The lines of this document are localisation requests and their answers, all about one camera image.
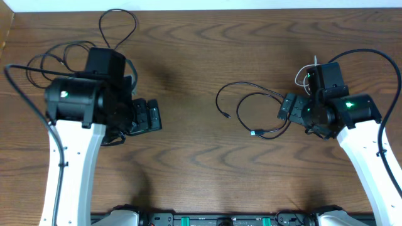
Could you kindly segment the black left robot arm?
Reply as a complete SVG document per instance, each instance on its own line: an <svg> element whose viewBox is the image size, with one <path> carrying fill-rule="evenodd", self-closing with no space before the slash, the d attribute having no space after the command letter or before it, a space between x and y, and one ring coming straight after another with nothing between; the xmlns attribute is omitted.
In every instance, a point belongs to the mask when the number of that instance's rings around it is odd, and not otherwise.
<svg viewBox="0 0 402 226"><path fill-rule="evenodd" d="M99 149L162 128L156 100L133 99L138 74L109 48L93 47L82 72L56 78L45 90L50 163L40 225L90 225Z"/></svg>

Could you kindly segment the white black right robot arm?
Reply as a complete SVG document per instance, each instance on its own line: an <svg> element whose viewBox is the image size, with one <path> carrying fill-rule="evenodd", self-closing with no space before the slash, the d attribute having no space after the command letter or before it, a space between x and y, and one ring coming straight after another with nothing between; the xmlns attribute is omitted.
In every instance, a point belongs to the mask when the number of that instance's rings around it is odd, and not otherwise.
<svg viewBox="0 0 402 226"><path fill-rule="evenodd" d="M377 225L401 225L401 166L391 150L384 122L367 94L351 95L337 62L305 66L308 96L289 93L278 118L328 140L345 151L371 204Z"/></svg>

